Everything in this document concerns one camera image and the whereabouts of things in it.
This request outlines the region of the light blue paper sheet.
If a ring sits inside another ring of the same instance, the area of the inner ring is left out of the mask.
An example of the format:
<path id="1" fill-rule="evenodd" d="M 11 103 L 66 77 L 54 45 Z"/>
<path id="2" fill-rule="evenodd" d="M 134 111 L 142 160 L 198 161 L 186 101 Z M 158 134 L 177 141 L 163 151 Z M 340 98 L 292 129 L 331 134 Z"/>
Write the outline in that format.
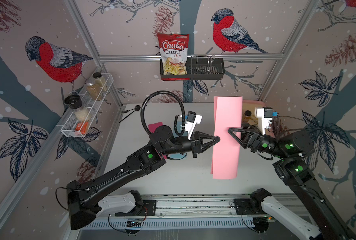
<path id="1" fill-rule="evenodd" d="M 172 161 L 179 161 L 179 160 L 183 160 L 187 155 L 188 155 L 187 153 L 177 153 L 177 154 L 167 155 L 166 158 Z"/>

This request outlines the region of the light pink paper sheet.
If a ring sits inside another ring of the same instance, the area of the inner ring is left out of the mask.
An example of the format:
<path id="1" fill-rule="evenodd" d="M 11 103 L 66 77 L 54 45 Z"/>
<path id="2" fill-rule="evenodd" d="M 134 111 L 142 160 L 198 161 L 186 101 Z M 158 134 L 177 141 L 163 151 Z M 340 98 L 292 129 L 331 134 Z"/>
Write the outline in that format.
<path id="1" fill-rule="evenodd" d="M 228 132 L 242 124 L 243 97 L 214 97 L 215 133 L 220 141 L 213 148 L 211 174 L 217 180 L 237 177 L 240 144 Z"/>

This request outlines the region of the magenta paper sheet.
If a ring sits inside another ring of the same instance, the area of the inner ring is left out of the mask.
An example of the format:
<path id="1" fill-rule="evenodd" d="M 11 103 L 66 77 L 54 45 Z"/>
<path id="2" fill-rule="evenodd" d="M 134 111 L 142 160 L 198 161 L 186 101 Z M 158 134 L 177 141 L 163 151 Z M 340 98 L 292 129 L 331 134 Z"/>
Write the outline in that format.
<path id="1" fill-rule="evenodd" d="M 165 160 L 167 159 L 166 150 L 169 149 L 168 141 L 172 136 L 171 128 L 163 125 L 162 122 L 151 124 L 148 126 L 151 134 L 149 135 L 150 141 L 159 155 Z"/>

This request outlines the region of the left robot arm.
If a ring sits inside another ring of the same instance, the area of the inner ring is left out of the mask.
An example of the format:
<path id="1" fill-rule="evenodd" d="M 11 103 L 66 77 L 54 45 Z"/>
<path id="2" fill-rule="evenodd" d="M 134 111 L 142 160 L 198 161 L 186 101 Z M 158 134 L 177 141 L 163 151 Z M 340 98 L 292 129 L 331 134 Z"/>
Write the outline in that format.
<path id="1" fill-rule="evenodd" d="M 99 202 L 122 186 L 148 175 L 160 167 L 166 160 L 164 156 L 192 152 L 198 154 L 207 151 L 221 139 L 202 132 L 195 132 L 194 138 L 174 137 L 170 127 L 159 126 L 148 135 L 147 145 L 127 157 L 126 161 L 110 172 L 85 183 L 72 181 L 66 186 L 70 228 L 79 230 L 96 219 L 102 208 Z"/>

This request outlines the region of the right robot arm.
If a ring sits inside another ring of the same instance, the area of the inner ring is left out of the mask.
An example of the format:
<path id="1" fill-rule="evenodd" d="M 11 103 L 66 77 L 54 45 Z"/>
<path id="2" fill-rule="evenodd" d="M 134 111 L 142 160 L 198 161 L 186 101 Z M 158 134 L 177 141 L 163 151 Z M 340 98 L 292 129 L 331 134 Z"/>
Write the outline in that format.
<path id="1" fill-rule="evenodd" d="M 300 240 L 356 240 L 356 234 L 327 200 L 313 171 L 303 161 L 315 152 L 305 130 L 278 140 L 263 135 L 259 128 L 250 124 L 229 128 L 228 132 L 244 149 L 250 149 L 253 153 L 268 153 L 272 156 L 271 160 L 279 158 L 273 164 L 276 174 L 303 203 L 315 224 L 302 219 L 263 188 L 254 191 L 249 199 L 234 200 L 239 215 L 245 215 L 243 209 L 256 215 L 267 214 Z"/>

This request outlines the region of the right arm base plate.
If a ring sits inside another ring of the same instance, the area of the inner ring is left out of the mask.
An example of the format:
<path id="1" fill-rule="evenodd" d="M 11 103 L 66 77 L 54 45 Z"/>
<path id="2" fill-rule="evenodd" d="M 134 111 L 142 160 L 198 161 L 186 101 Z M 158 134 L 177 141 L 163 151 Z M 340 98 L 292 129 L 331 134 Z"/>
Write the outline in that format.
<path id="1" fill-rule="evenodd" d="M 267 215 L 261 203 L 254 199 L 234 199 L 233 206 L 237 215 Z"/>

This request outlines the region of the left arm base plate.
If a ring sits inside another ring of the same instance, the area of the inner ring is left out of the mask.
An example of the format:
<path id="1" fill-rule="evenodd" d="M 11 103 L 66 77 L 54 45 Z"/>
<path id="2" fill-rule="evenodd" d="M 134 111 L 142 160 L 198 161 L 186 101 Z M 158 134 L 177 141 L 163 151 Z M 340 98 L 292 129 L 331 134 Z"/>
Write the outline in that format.
<path id="1" fill-rule="evenodd" d="M 144 200 L 135 203 L 135 207 L 129 212 L 130 216 L 148 217 L 155 216 L 157 200 Z"/>

